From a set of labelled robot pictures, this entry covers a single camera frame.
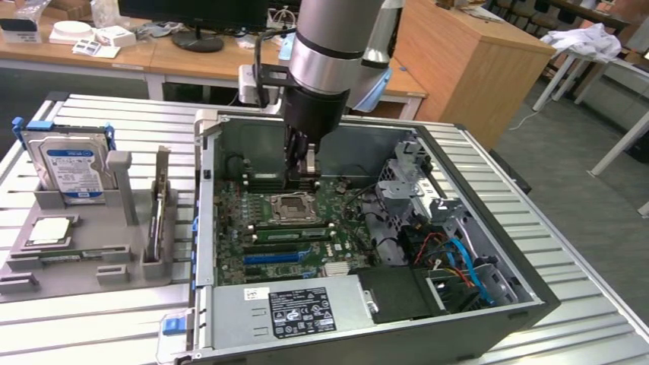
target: metal work table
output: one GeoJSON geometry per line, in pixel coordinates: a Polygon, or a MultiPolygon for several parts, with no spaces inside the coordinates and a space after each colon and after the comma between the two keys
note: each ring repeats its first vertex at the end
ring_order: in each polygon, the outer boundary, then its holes
{"type": "MultiPolygon", "coordinates": [[[[159,320],[188,305],[189,241],[193,219],[193,115],[203,106],[153,100],[71,95],[45,101],[35,119],[116,129],[117,149],[133,152],[135,189],[155,174],[159,144],[172,149],[171,181],[180,190],[173,282],[167,287],[0,304],[0,363],[156,363],[159,320]]],[[[537,326],[511,335],[480,359],[484,363],[649,363],[649,331],[600,275],[467,132],[451,125],[429,130],[465,179],[562,305],[537,326]]],[[[443,180],[440,172],[435,178],[443,180]]],[[[0,262],[4,261],[37,184],[28,155],[15,144],[0,163],[0,262]]],[[[452,195],[451,185],[440,185],[452,195]]],[[[184,336],[165,344],[181,351],[184,336]]]]}

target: white stool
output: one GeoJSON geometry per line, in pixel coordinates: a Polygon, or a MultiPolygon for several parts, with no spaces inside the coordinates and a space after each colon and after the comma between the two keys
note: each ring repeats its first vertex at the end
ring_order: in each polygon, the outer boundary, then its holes
{"type": "Polygon", "coordinates": [[[561,81],[564,75],[566,74],[568,70],[570,69],[570,66],[574,63],[576,59],[578,59],[577,67],[574,67],[574,70],[568,75],[568,79],[564,81],[564,84],[558,88],[558,91],[552,96],[552,100],[554,100],[554,101],[558,101],[558,99],[561,99],[561,97],[566,93],[568,87],[572,85],[572,83],[574,81],[574,78],[577,77],[577,75],[580,75],[584,72],[584,69],[586,68],[588,63],[592,61],[592,59],[588,58],[586,56],[581,56],[581,55],[572,53],[572,52],[568,53],[566,60],[564,61],[564,64],[558,68],[558,71],[557,71],[554,77],[549,81],[548,87],[545,88],[541,96],[538,97],[537,103],[532,107],[532,110],[534,112],[541,110],[541,107],[545,105],[545,101],[548,100],[548,97],[552,94],[554,88],[557,87],[558,82],[561,81]]]}

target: wooden desk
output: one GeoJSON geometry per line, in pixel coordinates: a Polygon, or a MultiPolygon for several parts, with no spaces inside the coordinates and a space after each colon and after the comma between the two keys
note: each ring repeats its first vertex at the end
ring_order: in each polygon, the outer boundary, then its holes
{"type": "MultiPolygon", "coordinates": [[[[0,17],[12,17],[13,11],[13,4],[0,2],[0,17]]],[[[79,56],[72,54],[71,45],[48,43],[56,22],[48,17],[40,19],[41,44],[5,43],[0,37],[0,67],[143,80],[149,98],[163,100],[164,82],[236,88],[239,67],[252,64],[252,50],[241,49],[228,36],[223,38],[223,51],[215,53],[185,51],[165,37],[123,48],[115,59],[79,56]]],[[[277,53],[279,47],[265,42],[263,61],[277,62],[277,53]]],[[[397,61],[391,66],[393,77],[381,100],[403,104],[401,118],[413,119],[427,91],[400,70],[397,61]]]]}
{"type": "Polygon", "coordinates": [[[602,23],[605,27],[613,28],[614,35],[618,35],[620,32],[630,25],[630,22],[614,17],[610,14],[602,14],[598,11],[592,9],[586,9],[584,6],[578,6],[566,0],[545,0],[552,6],[560,8],[569,13],[577,15],[582,19],[592,21],[593,23],[602,23]]]}
{"type": "Polygon", "coordinates": [[[408,0],[396,57],[428,91],[419,120],[465,125],[489,150],[554,49],[508,22],[408,0]]]}

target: gray floor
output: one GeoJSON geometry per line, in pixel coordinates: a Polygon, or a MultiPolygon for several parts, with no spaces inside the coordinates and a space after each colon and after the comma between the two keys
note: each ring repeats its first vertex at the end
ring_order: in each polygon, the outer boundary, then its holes
{"type": "MultiPolygon", "coordinates": [[[[532,113],[544,86],[533,88],[512,125],[532,113]]],[[[15,140],[11,120],[29,118],[51,90],[147,97],[140,81],[0,69],[0,155],[15,140]]],[[[504,134],[496,151],[532,185],[532,200],[646,322],[649,221],[636,209],[649,201],[649,166],[621,156],[600,179],[586,174],[618,138],[596,116],[561,100],[504,134]]]]}

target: robotic arm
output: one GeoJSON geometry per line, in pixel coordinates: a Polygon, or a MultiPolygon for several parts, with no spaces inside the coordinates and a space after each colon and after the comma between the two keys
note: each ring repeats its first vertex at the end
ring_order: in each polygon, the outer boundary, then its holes
{"type": "Polygon", "coordinates": [[[320,140],[337,127],[348,102],[355,103],[349,101],[355,85],[368,85],[359,80],[363,69],[377,70],[364,72],[375,78],[388,67],[399,13],[395,6],[389,14],[381,13],[388,15],[392,29],[388,37],[376,36],[376,24],[385,25],[385,19],[377,20],[383,4],[384,0],[303,0],[288,68],[256,63],[252,70],[261,106],[268,103],[264,86],[284,87],[285,189],[297,189],[305,181],[316,188],[320,140]],[[377,51],[381,46],[387,57],[377,51]]]}

